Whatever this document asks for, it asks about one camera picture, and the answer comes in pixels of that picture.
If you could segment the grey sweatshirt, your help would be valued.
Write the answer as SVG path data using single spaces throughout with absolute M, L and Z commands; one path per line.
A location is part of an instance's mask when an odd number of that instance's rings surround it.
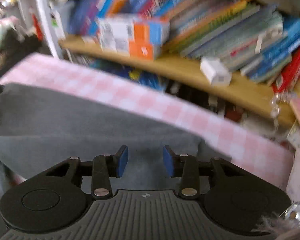
M 174 126 L 53 90 L 10 83 L 0 93 L 0 161 L 29 179 L 70 157 L 91 161 L 129 149 L 122 178 L 114 190 L 176 189 L 168 177 L 162 150 L 200 161 L 224 154 L 202 138 Z

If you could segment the pink checkered cartoon desk mat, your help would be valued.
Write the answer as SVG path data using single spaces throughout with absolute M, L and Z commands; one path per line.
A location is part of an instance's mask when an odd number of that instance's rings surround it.
M 285 189 L 293 155 L 284 147 L 237 123 L 185 100 L 121 77 L 39 53 L 23 59 L 0 84 L 19 83 L 47 88 L 162 121 L 192 132 L 232 162 Z

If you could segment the wooden white bookshelf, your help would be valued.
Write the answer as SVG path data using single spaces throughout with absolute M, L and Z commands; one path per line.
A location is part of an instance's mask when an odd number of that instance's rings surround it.
M 63 57 L 62 50 L 69 49 L 74 53 L 114 61 L 211 93 L 264 118 L 271 117 L 270 102 L 274 96 L 271 87 L 255 84 L 238 72 L 232 74 L 232 80 L 228 87 L 212 86 L 200 71 L 198 61 L 181 58 L 173 54 L 163 54 L 154 61 L 127 57 L 111 51 L 103 51 L 98 44 L 86 43 L 79 36 L 68 36 L 59 41 L 52 28 L 48 0 L 36 0 L 36 4 L 42 21 L 42 29 L 53 57 L 61 59 Z

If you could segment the white power adapter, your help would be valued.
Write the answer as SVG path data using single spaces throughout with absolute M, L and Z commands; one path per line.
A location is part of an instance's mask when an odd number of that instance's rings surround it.
M 230 85 L 232 74 L 217 58 L 202 57 L 200 70 L 212 86 Z

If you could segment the orange white box lower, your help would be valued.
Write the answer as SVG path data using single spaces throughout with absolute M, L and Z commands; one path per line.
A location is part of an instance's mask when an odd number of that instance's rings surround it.
M 161 47 L 145 42 L 135 42 L 114 38 L 100 38 L 102 50 L 112 51 L 129 57 L 155 60 L 161 54 Z

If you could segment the orange white box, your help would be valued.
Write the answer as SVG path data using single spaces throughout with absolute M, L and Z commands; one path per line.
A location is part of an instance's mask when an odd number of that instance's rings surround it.
M 155 60 L 161 54 L 161 47 L 145 42 L 135 42 L 114 38 L 100 38 L 102 50 L 112 51 L 129 57 Z
M 147 42 L 162 46 L 170 36 L 170 21 L 161 18 L 144 18 L 135 14 L 113 14 L 97 19 L 101 37 Z

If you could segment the orange white box upper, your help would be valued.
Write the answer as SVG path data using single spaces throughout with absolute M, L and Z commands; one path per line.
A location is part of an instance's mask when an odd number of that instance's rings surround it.
M 147 42 L 162 46 L 170 36 L 170 21 L 161 18 L 144 18 L 135 14 L 113 14 L 97 19 L 101 37 Z

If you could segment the row of leaning books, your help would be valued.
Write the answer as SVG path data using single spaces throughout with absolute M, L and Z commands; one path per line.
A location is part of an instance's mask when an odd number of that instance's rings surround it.
M 300 0 L 204 0 L 171 32 L 163 51 L 219 60 L 256 83 L 279 74 L 300 47 Z

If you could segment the fluffy keychain with bell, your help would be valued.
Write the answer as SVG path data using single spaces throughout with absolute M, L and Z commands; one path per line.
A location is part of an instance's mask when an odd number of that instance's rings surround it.
M 300 239 L 300 202 L 293 203 L 281 215 L 262 216 L 254 232 L 269 233 L 275 239 Z

